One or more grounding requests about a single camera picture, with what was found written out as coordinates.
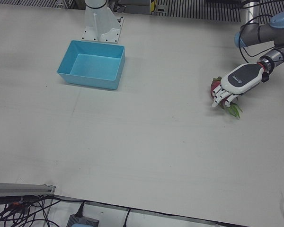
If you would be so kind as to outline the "white grey robot hand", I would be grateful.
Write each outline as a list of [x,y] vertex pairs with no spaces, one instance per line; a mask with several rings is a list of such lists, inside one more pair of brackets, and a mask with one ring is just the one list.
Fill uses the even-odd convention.
[[261,82],[264,71],[264,67],[259,63],[245,63],[236,67],[222,77],[220,85],[212,91],[212,107],[217,107],[222,101],[229,107],[235,98]]

